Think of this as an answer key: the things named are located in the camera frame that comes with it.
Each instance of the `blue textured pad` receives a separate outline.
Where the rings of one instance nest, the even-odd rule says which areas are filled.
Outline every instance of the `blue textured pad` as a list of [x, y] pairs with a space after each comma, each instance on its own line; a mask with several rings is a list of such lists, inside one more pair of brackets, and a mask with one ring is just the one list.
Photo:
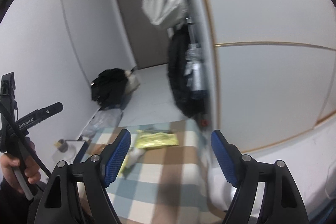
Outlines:
[[221, 142], [216, 132], [211, 133], [211, 147], [218, 160], [225, 179], [231, 183], [234, 187], [238, 185], [238, 179], [236, 177], [235, 165], [227, 152], [225, 145]]
[[131, 134], [127, 130], [105, 167], [105, 186], [114, 182], [131, 145]]

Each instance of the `black cable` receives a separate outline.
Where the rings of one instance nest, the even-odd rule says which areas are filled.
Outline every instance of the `black cable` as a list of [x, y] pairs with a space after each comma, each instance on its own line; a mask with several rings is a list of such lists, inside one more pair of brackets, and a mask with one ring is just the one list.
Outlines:
[[14, 133], [19, 138], [23, 146], [26, 148], [26, 150], [29, 152], [31, 157], [34, 159], [34, 161], [41, 167], [42, 171], [48, 176], [51, 176], [50, 171], [48, 168], [44, 165], [44, 163], [40, 160], [40, 158], [37, 156], [37, 154], [34, 152], [34, 150], [30, 147], [29, 143], [26, 141], [25, 136], [21, 133], [19, 127], [15, 123], [14, 119], [12, 118], [11, 114], [8, 112], [8, 110], [5, 108], [5, 106], [0, 102], [0, 113], [4, 116], [4, 118], [7, 120], [9, 125], [13, 128]]

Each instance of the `yellow plastic bag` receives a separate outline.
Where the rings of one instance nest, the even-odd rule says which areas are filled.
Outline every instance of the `yellow plastic bag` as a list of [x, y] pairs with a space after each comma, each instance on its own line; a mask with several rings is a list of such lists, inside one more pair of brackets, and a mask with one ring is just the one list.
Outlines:
[[135, 142], [135, 147], [145, 149], [157, 149], [166, 146], [179, 145], [176, 134], [154, 133], [146, 134], [143, 130], [137, 130], [139, 133]]

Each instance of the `black garment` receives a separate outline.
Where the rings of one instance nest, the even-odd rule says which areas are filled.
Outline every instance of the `black garment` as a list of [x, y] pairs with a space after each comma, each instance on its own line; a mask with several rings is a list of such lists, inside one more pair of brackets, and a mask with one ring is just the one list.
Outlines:
[[187, 60], [185, 53], [189, 49], [190, 37], [188, 26], [184, 25], [175, 32], [168, 49], [168, 78], [176, 106], [187, 117], [204, 111], [204, 100], [191, 98], [192, 92], [184, 76]]
[[127, 83], [128, 78], [124, 70], [104, 70], [91, 84], [91, 98], [102, 108], [120, 105]]
[[0, 187], [0, 223], [26, 224], [31, 201], [13, 189], [5, 179]]

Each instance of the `black sleeve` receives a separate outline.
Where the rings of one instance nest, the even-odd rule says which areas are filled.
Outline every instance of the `black sleeve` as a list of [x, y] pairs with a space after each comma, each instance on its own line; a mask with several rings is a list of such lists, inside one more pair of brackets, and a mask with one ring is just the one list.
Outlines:
[[0, 185], [0, 223], [26, 224], [30, 203], [24, 194], [20, 194], [3, 179]]

